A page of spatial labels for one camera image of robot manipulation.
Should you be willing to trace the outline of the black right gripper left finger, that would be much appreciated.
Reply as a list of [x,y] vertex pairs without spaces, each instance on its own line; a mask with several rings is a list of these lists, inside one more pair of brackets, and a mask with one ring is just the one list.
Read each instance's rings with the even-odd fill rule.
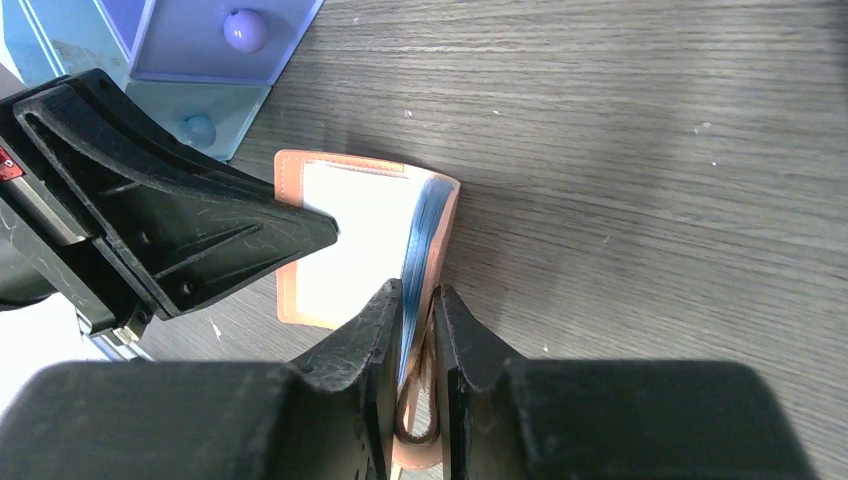
[[288,362],[67,362],[1,423],[5,479],[385,479],[402,288]]

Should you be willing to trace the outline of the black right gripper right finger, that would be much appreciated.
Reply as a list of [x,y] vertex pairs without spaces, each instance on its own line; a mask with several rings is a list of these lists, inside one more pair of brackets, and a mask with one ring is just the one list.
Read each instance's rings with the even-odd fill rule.
[[433,297],[448,479],[812,479],[774,392],[715,360],[530,359]]

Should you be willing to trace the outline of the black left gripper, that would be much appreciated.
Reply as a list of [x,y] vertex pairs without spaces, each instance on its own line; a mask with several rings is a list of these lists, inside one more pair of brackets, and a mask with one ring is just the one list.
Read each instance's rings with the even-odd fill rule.
[[138,341],[334,244],[336,222],[180,143],[103,71],[1,102],[1,306],[65,295]]

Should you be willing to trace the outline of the orange leather card holder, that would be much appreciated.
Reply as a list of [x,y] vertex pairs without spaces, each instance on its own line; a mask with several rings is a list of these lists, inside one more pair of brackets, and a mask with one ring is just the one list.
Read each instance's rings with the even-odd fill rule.
[[284,323],[336,330],[388,279],[402,283],[392,472],[442,461],[431,302],[459,199],[458,180],[352,155],[280,150],[276,200],[333,217],[337,241],[276,273]]

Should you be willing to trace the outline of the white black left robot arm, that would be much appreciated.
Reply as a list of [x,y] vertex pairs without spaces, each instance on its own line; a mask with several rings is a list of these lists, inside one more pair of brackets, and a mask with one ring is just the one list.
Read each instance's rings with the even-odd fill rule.
[[1,307],[64,295],[141,337],[335,243],[329,216],[180,143],[102,70],[1,102]]

